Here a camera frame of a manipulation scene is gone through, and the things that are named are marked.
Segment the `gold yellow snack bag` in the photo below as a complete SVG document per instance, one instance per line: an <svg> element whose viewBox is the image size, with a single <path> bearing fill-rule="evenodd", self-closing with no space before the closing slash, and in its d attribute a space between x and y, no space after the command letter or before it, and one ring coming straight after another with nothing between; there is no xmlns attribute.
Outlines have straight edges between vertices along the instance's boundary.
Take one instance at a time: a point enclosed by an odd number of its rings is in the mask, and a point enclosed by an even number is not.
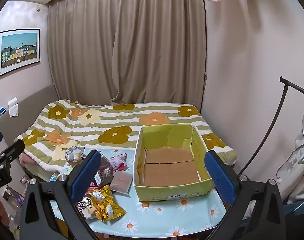
<svg viewBox="0 0 304 240"><path fill-rule="evenodd" d="M126 215L127 212L114 200L109 185L89 191L91 202L98 220L107 222Z"/></svg>

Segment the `silver snack bag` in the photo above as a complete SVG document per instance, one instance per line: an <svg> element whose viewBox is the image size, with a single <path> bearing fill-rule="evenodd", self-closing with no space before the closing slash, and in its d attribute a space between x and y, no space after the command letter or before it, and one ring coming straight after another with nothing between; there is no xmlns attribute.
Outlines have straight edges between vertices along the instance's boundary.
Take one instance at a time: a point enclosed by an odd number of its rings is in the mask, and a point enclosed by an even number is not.
<svg viewBox="0 0 304 240"><path fill-rule="evenodd" d="M78 164L85 157L85 148L82 146L72 146L65 151L65 159L68 165Z"/></svg>

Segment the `pink snack packet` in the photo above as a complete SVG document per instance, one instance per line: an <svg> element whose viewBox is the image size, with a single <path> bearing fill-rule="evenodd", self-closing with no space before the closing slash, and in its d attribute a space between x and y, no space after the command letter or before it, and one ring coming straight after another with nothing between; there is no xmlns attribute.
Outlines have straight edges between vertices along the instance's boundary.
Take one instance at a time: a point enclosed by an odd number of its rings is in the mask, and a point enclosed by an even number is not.
<svg viewBox="0 0 304 240"><path fill-rule="evenodd" d="M122 153L108 159L114 171L125 171L127 170L126 162L127 154Z"/></svg>

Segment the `purple brown snack bag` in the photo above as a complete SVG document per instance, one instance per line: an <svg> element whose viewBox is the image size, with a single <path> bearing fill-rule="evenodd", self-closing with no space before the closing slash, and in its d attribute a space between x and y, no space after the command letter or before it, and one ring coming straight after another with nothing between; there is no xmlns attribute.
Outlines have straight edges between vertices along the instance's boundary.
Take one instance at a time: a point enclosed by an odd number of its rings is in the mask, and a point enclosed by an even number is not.
<svg viewBox="0 0 304 240"><path fill-rule="evenodd" d="M94 176L94 184L97 187L104 187L113 180L114 170L108 159L101 155L101 165Z"/></svg>

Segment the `light blue daisy tablecloth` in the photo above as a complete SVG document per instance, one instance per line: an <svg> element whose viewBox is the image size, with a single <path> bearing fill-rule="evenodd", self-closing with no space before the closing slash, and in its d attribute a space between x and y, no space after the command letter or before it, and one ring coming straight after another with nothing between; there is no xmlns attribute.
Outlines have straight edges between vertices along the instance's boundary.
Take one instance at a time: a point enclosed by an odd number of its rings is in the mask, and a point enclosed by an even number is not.
<svg viewBox="0 0 304 240"><path fill-rule="evenodd" d="M113 198L126 214L108 222L91 217L82 208L81 214L94 232L131 238L178 237L212 229L226 213L215 189L194 198L140 202L131 187L128 195L115 192Z"/></svg>

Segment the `floral striped green blanket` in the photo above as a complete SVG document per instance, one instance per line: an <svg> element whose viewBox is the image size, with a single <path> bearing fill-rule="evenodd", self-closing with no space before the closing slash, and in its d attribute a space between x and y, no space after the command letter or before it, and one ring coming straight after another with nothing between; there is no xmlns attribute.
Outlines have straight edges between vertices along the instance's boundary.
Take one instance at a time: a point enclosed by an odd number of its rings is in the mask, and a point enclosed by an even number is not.
<svg viewBox="0 0 304 240"><path fill-rule="evenodd" d="M25 154L40 167L60 172L64 152L70 146L107 148L113 154L135 148L143 126L192 124L206 146L215 150L228 165L236 152L214 134L193 105L167 102L86 106L77 101L59 100L46 105L17 139L25 143Z"/></svg>

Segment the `beige flat packet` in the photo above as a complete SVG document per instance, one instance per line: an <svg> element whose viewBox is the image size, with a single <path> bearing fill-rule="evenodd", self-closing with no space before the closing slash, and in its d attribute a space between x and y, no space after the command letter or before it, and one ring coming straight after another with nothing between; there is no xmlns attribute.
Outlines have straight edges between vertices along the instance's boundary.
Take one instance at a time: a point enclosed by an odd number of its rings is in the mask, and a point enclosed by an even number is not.
<svg viewBox="0 0 304 240"><path fill-rule="evenodd" d="M110 184L114 192L128 195L132 183L132 175L125 171L116 171Z"/></svg>

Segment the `framed houses picture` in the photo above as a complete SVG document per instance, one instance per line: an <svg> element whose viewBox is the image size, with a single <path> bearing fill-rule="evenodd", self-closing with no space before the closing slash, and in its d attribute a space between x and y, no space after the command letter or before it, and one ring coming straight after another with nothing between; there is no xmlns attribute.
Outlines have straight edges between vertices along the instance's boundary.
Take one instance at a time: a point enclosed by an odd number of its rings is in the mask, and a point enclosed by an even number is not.
<svg viewBox="0 0 304 240"><path fill-rule="evenodd" d="M39 28L0 32L0 77L36 63L40 63Z"/></svg>

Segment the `green cardboard box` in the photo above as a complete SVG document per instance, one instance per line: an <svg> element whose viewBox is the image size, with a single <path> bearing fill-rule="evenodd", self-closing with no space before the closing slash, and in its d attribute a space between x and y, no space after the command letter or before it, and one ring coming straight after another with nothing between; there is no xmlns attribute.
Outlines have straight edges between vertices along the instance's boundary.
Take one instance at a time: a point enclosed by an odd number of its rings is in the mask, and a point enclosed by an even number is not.
<svg viewBox="0 0 304 240"><path fill-rule="evenodd" d="M208 149L196 126L166 124L140 129L133 159L133 187L141 202L208 194Z"/></svg>

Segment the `black clothes rack pole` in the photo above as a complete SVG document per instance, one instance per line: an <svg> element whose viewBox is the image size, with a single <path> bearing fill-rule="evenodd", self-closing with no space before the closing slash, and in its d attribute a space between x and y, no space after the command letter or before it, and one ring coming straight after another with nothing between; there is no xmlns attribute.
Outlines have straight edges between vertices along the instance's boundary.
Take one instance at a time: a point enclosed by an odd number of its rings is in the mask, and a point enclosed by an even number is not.
<svg viewBox="0 0 304 240"><path fill-rule="evenodd" d="M270 133L273 130L273 127L276 124L277 118L279 117L279 114L281 112L282 106L284 104L287 92L288 92L288 88L291 87L293 89L295 89L296 91L300 92L301 94L304 94L304 89L302 87L300 87L299 85L296 85L295 83L292 83L291 81L283 78L282 76L280 76L280 82L283 83L283 92L282 92L282 96L279 102L279 105L277 107L277 110L275 112L275 115L272 119L272 122L266 132L266 134L264 135L263 139L261 140L259 146L256 148L255 152L253 153L253 155L251 156L251 158L248 160L248 162L244 165L244 167L241 169L241 171L239 172L238 175L241 175L242 173L244 173L244 171L249 167L249 165L252 163L252 161L255 159L255 157L258 155L258 153L260 152L261 148L263 147L263 145L265 144L266 140L268 139Z"/></svg>

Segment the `beige curtain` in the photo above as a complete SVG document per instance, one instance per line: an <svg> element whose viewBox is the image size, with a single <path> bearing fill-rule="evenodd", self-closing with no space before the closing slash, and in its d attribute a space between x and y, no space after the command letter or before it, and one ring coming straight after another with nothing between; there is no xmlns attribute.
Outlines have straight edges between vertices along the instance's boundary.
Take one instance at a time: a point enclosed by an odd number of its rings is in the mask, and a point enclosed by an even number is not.
<svg viewBox="0 0 304 240"><path fill-rule="evenodd" d="M202 106L203 0L52 0L47 49L61 99Z"/></svg>

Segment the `blue wall socket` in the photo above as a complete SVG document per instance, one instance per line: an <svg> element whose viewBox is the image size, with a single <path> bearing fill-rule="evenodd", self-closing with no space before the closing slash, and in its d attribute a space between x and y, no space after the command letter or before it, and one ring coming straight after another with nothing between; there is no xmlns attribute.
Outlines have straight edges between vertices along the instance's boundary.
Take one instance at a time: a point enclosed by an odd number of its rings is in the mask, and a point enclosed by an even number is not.
<svg viewBox="0 0 304 240"><path fill-rule="evenodd" d="M0 116L2 116L6 112L6 107L0 108Z"/></svg>

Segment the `white wall switch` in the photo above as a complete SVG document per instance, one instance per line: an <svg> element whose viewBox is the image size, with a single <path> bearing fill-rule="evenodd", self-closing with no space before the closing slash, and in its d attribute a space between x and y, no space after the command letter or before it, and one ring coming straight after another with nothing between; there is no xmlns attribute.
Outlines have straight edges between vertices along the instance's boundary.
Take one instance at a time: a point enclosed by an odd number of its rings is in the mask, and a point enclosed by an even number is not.
<svg viewBox="0 0 304 240"><path fill-rule="evenodd" d="M17 98L13 98L10 101L7 102L8 104L8 111L10 117L16 117L19 115L18 111L18 100Z"/></svg>

